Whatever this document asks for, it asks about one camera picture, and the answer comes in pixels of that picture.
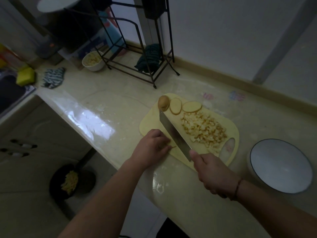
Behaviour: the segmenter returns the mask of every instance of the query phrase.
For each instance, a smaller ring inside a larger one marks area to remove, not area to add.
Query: striped cloth
[[[65,68],[47,69],[44,74],[44,83],[42,87],[52,89],[56,88],[57,86],[60,86],[64,81],[65,71]]]
[[[146,46],[145,56],[146,56],[147,62],[149,63],[151,72],[155,72],[156,70],[158,70],[159,59],[160,59],[159,44],[154,43],[154,44]],[[141,72],[149,73],[144,55],[140,57],[140,59],[137,62],[137,65],[135,65],[134,67]]]

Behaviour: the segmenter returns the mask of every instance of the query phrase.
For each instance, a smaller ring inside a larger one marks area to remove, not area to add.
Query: large white bowl
[[[101,60],[99,61],[99,63],[96,63],[96,64],[94,64],[94,65],[92,65],[92,66],[88,66],[88,65],[87,65],[87,59],[88,59],[88,56],[89,56],[91,53],[93,53],[93,54],[95,54],[95,55],[98,55],[97,51],[92,51],[92,52],[88,53],[88,54],[82,59],[81,63],[82,63],[82,65],[83,65],[85,68],[89,69],[90,71],[99,71],[100,69],[102,69],[102,68],[105,66],[105,62],[101,59]]]
[[[307,157],[283,140],[261,140],[247,156],[250,172],[280,192],[295,194],[312,182],[313,170]]]

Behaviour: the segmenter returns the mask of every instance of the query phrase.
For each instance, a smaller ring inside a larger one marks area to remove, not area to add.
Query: forearm
[[[245,180],[240,184],[237,197],[271,237],[306,238],[317,234],[317,218],[280,202]]]
[[[59,238],[117,238],[129,208],[132,194],[142,173],[141,168],[131,160],[127,160],[71,220]]]

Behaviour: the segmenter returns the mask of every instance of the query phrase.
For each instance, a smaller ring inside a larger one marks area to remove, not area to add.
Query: knife
[[[164,128],[167,130],[167,132],[170,134],[176,145],[180,148],[180,150],[183,152],[185,157],[190,162],[192,158],[189,155],[189,151],[191,150],[190,146],[186,143],[184,138],[180,135],[180,133],[177,131],[177,129],[174,127],[174,125],[170,122],[168,117],[164,114],[162,110],[159,111],[159,120],[163,124]]]

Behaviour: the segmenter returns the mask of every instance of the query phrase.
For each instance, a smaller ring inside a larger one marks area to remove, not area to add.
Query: person
[[[117,238],[125,220],[134,189],[142,173],[162,160],[172,148],[160,130],[145,135],[131,157],[70,221],[58,236]],[[271,237],[316,237],[317,218],[281,202],[241,179],[213,154],[190,155],[199,180],[214,195],[236,200],[265,228]]]

